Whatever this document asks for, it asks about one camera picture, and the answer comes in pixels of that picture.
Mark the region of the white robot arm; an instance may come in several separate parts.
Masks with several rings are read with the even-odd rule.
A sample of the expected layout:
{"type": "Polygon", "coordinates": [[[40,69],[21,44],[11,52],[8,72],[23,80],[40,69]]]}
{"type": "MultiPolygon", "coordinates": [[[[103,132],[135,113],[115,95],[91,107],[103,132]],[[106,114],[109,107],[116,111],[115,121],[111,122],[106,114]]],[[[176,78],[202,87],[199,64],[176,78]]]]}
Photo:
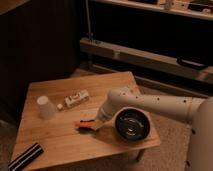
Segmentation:
{"type": "Polygon", "coordinates": [[[129,87],[111,89],[99,107],[102,127],[124,107],[135,107],[192,124],[185,171],[213,171],[213,97],[141,95],[129,87]]]}

